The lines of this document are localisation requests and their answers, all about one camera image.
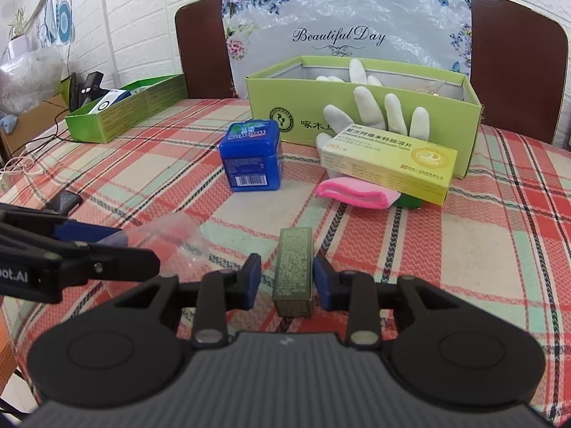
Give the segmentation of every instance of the red plaid fabric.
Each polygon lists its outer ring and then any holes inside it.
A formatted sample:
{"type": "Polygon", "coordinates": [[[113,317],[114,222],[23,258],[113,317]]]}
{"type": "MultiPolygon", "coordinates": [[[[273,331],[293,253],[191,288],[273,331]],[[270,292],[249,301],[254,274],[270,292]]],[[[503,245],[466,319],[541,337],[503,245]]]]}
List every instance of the red plaid fabric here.
{"type": "MultiPolygon", "coordinates": [[[[333,330],[343,336],[343,313],[316,307],[311,319],[288,320],[272,305],[279,231],[311,226],[315,250],[338,269],[366,271],[377,281],[413,274],[529,331],[547,360],[533,406],[555,423],[569,415],[571,154],[482,126],[468,175],[453,181],[443,207],[374,211],[316,197],[325,178],[316,151],[292,144],[284,144],[279,191],[232,193],[216,144],[229,123],[247,118],[246,101],[182,101],[108,145],[53,145],[38,163],[45,173],[22,178],[1,201],[41,208],[69,189],[85,200],[73,218],[119,228],[184,211],[201,227],[211,254],[206,269],[181,273],[183,280],[235,268],[251,252],[262,256],[255,308],[228,313],[232,333],[333,330]]],[[[39,334],[125,287],[69,288],[55,306],[6,299],[20,367],[39,334]]],[[[185,311],[181,336],[191,323],[185,311]]],[[[392,316],[383,314],[382,323],[385,336],[394,337],[392,316]]]]}

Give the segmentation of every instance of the yellow medicine box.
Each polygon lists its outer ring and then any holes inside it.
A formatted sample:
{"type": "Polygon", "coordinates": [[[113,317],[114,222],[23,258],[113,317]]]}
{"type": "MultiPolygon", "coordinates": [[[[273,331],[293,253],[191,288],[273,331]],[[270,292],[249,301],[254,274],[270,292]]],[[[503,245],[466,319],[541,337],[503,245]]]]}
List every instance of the yellow medicine box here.
{"type": "Polygon", "coordinates": [[[322,151],[323,166],[442,206],[456,162],[455,149],[349,125],[322,151]]]}

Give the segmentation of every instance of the open green box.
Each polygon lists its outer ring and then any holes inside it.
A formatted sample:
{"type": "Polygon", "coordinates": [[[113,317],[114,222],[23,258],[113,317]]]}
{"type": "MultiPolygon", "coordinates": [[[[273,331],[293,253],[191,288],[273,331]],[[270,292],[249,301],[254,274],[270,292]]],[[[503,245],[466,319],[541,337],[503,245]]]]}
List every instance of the open green box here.
{"type": "MultiPolygon", "coordinates": [[[[353,98],[356,84],[349,82],[349,62],[348,57],[298,56],[248,76],[252,116],[277,121],[283,141],[313,147],[319,133],[334,135],[323,118],[323,108],[328,104],[361,124],[353,98]],[[314,80],[319,75],[337,76],[345,83],[314,80]]],[[[368,85],[368,88],[385,117],[384,98],[388,93],[399,97],[408,127],[415,108],[424,107],[430,114],[429,141],[458,151],[454,176],[464,177],[482,113],[468,77],[405,62],[378,59],[361,59],[361,62],[367,75],[373,74],[383,83],[383,87],[368,85]],[[433,95],[433,90],[438,90],[438,95],[433,95]]]]}
{"type": "Polygon", "coordinates": [[[95,101],[73,111],[66,117],[71,137],[90,143],[109,143],[138,122],[188,98],[183,74],[145,78],[125,85],[121,90],[133,91],[142,87],[148,88],[100,113],[89,113],[95,101]]]}

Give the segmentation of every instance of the brown headboard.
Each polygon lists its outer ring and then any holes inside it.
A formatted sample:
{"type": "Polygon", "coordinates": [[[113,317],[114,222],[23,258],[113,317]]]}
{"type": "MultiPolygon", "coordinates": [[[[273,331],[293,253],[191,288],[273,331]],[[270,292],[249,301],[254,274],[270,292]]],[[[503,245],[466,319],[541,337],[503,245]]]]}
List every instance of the brown headboard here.
{"type": "MultiPolygon", "coordinates": [[[[222,0],[202,0],[176,12],[191,98],[232,97],[221,8],[222,0]]],[[[566,67],[567,36],[555,21],[513,1],[472,0],[471,81],[484,124],[551,143],[566,67]]]]}

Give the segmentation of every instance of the pink flower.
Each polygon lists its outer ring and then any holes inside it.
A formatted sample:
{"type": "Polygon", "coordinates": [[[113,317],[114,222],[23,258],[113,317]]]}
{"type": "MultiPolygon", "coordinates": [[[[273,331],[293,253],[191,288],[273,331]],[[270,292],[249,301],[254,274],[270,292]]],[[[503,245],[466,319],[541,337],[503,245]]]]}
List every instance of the pink flower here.
{"type": "Polygon", "coordinates": [[[230,37],[226,40],[226,46],[228,47],[228,54],[234,59],[241,59],[244,57],[246,49],[241,40],[230,37]]]}

